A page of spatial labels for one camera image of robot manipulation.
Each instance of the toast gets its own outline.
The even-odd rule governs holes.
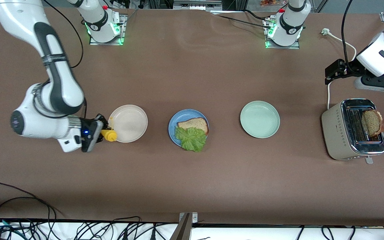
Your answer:
[[[375,110],[365,111],[362,118],[367,127],[367,132],[370,137],[375,137],[384,131],[383,117],[380,112]]]
[[[205,135],[208,135],[208,124],[204,118],[197,117],[192,118],[184,122],[178,122],[177,126],[179,128],[188,129],[195,127],[197,129],[202,129],[205,132]]]

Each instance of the light green plate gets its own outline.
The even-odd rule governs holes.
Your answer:
[[[263,101],[250,102],[241,111],[241,125],[255,138],[268,138],[279,128],[278,111]]]

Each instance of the lettuce leaf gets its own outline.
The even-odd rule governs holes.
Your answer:
[[[202,129],[176,127],[175,136],[181,141],[183,149],[194,152],[201,152],[204,148],[206,135]]]

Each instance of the yellow cap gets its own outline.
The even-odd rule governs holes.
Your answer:
[[[100,133],[107,141],[113,142],[116,140],[116,132],[113,130],[102,130]]]

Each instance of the plate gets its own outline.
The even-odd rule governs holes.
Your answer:
[[[109,126],[116,132],[116,140],[131,143],[141,138],[148,128],[148,116],[136,105],[117,108],[109,117]]]
[[[192,118],[202,117],[205,119],[208,125],[208,129],[210,129],[207,118],[199,111],[194,109],[184,109],[182,111],[177,112],[171,118],[170,123],[168,124],[168,134],[170,135],[171,140],[177,145],[181,146],[181,141],[176,138],[175,132],[178,122],[184,122]]]
[[[279,129],[278,111],[263,101],[250,102],[242,108],[242,128],[255,138],[268,138]]]

